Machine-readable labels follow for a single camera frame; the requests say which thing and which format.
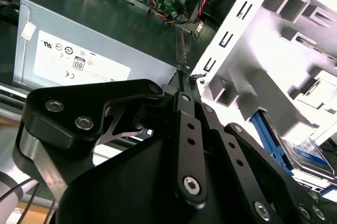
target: gray metal panel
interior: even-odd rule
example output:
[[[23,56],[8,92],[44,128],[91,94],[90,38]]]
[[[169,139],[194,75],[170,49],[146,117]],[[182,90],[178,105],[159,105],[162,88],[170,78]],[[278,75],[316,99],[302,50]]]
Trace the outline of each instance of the gray metal panel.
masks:
[[[20,36],[27,21],[37,26],[30,41]],[[167,84],[182,67],[176,28],[122,0],[22,0],[14,81],[28,89],[56,85],[33,74],[39,30],[131,68],[129,79]]]

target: capacitor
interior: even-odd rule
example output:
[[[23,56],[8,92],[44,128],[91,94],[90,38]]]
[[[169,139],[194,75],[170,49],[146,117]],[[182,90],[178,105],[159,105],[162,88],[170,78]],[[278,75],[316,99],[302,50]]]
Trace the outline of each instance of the capacitor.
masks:
[[[176,11],[173,11],[173,12],[171,13],[171,15],[172,15],[173,18],[176,18],[176,17],[178,16],[178,13],[177,13]]]

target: slot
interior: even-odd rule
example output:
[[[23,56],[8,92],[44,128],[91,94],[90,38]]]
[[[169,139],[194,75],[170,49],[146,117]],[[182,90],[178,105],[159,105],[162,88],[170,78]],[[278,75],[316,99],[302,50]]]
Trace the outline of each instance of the slot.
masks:
[[[228,43],[230,42],[230,40],[232,39],[232,37],[233,37],[233,34],[229,35],[229,32],[226,32],[226,34],[222,38],[222,40],[219,43],[219,45],[221,47],[225,48],[228,45]]]
[[[204,67],[204,71],[205,72],[210,72],[211,69],[213,68],[214,64],[215,64],[216,60],[212,61],[212,58],[210,58],[208,61],[207,61],[207,64],[205,65]]]
[[[293,23],[309,6],[310,0],[265,0],[263,6]]]
[[[239,11],[238,14],[236,15],[238,18],[240,18],[240,16],[243,15],[243,9],[244,9],[244,7],[245,7],[246,5],[247,5],[247,2],[245,2],[245,3],[243,4],[243,6],[241,7],[240,11]]]
[[[314,25],[330,28],[337,21],[337,17],[320,7],[310,5],[303,13]]]
[[[246,18],[247,14],[248,14],[249,10],[251,10],[252,6],[253,6],[253,4],[251,4],[251,5],[248,7],[246,13],[243,15],[243,18],[242,18],[243,20]]]
[[[253,4],[248,5],[248,2],[245,2],[243,4],[243,6],[241,7],[240,11],[238,12],[238,14],[236,15],[237,18],[244,20],[249,12],[249,10],[251,10]]]

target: black cable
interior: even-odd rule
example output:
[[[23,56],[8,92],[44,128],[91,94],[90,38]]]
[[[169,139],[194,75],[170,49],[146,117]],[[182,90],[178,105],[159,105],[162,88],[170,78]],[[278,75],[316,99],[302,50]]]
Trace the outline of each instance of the black cable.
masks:
[[[47,213],[46,218],[44,219],[43,224],[48,224],[48,223],[49,223],[49,218],[50,218],[50,216],[52,215],[52,211],[53,211],[53,207],[54,207],[55,203],[56,203],[56,200],[53,200],[52,205],[51,205],[51,207],[49,208],[49,211],[48,211],[48,213]]]
[[[7,6],[7,7],[10,7],[12,9],[15,9],[15,10],[20,10],[20,6],[19,5],[16,5],[12,2],[8,2],[6,0],[0,0],[0,4],[1,5],[4,5],[4,6]]]
[[[17,188],[21,188],[22,186],[24,186],[25,184],[32,182],[34,179],[33,178],[28,178],[27,180],[23,181],[22,183],[14,186],[11,190],[9,190],[8,192],[6,192],[5,194],[3,194],[0,197],[0,203],[2,201],[4,201],[4,199],[6,199],[9,195],[11,195]]]
[[[40,187],[40,184],[38,183],[38,184],[35,186],[35,189],[34,189],[34,191],[33,191],[33,193],[32,193],[31,198],[30,198],[29,201],[28,201],[28,204],[27,204],[25,210],[23,211],[23,213],[22,213],[20,219],[17,221],[16,224],[21,224],[22,221],[23,221],[23,219],[24,219],[25,216],[27,215],[28,210],[30,209],[30,207],[31,207],[31,205],[32,205],[32,203],[33,203],[33,200],[34,200],[34,198],[35,198],[35,195],[36,195],[37,192],[38,192],[39,187]]]

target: wooden surface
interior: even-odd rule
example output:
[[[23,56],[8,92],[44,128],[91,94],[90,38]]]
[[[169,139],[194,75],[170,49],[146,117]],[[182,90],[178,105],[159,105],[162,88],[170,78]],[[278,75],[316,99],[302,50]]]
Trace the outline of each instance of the wooden surface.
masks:
[[[19,202],[19,204],[17,205],[17,208],[20,209],[21,212],[23,212],[26,206],[27,206],[27,203]],[[49,209],[47,208],[32,205],[22,223],[23,224],[43,224],[47,216],[48,210]]]

